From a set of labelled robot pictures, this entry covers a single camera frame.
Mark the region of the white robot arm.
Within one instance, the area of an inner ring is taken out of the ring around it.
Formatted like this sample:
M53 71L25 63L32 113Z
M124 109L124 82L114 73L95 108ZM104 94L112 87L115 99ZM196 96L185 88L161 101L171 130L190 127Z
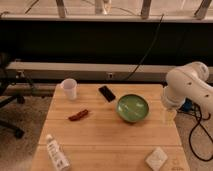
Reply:
M213 87L206 83L209 69L202 62L191 62L171 69L166 74L167 85L163 88L161 102L165 107L163 122L174 123L176 110L186 101L198 104L204 111L213 114Z

